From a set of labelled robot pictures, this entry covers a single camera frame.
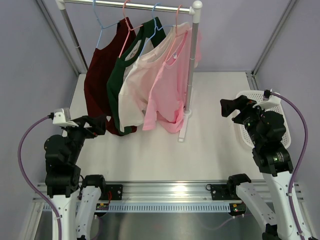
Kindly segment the cream white t shirt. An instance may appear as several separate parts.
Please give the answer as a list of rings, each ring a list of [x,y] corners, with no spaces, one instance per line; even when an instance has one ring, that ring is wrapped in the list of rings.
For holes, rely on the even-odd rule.
[[[144,123],[149,93],[158,71],[170,50],[176,32],[179,34],[190,28],[188,22],[171,28],[167,36],[156,47],[148,43],[126,75],[118,94],[118,117],[121,132],[126,127]]]

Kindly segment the dark red t shirt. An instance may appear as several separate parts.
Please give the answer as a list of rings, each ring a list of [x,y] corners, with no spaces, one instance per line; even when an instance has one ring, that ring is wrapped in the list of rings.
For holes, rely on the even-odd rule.
[[[118,22],[116,34],[112,41],[102,49],[95,49],[84,80],[87,115],[92,118],[101,115],[110,117],[106,120],[106,130],[114,135],[117,134],[107,94],[107,82],[115,67],[118,54],[121,52],[121,45],[127,37],[128,26],[131,25],[129,18],[124,18]],[[129,36],[136,37],[136,34],[131,32]]]

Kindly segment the green and white t shirt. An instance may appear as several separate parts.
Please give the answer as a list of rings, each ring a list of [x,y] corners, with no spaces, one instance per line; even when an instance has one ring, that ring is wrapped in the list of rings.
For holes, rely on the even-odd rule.
[[[124,132],[121,132],[118,95],[125,77],[128,76],[140,53],[146,54],[150,52],[165,39],[165,31],[163,29],[155,31],[155,27],[162,27],[162,23],[158,17],[143,23],[136,37],[128,36],[125,38],[125,42],[120,46],[120,53],[116,58],[115,66],[106,84],[115,133],[119,136],[125,136],[137,130],[135,126],[127,126],[124,128]]]

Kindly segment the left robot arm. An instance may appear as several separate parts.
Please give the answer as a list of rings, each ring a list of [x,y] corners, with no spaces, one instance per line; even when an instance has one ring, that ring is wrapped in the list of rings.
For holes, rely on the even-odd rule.
[[[79,207],[81,169],[77,160],[86,139],[106,133],[106,116],[87,115],[71,119],[59,109],[50,115],[52,123],[66,131],[66,136],[52,135],[44,143],[45,185],[52,209],[52,238],[54,240],[88,240],[95,206],[108,192],[102,175],[88,175],[82,183]]]

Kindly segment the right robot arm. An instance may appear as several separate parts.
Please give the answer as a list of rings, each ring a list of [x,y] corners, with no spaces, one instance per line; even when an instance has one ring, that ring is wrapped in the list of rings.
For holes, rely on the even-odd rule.
[[[253,160],[268,186],[273,208],[260,197],[244,173],[228,178],[226,193],[230,198],[239,198],[248,207],[264,240],[313,240],[315,237],[304,220],[294,187],[299,166],[293,165],[282,144],[287,131],[285,118],[270,110],[283,99],[278,93],[265,90],[263,101],[259,103],[245,95],[220,100],[223,117],[239,111],[232,121],[243,125],[250,136]]]

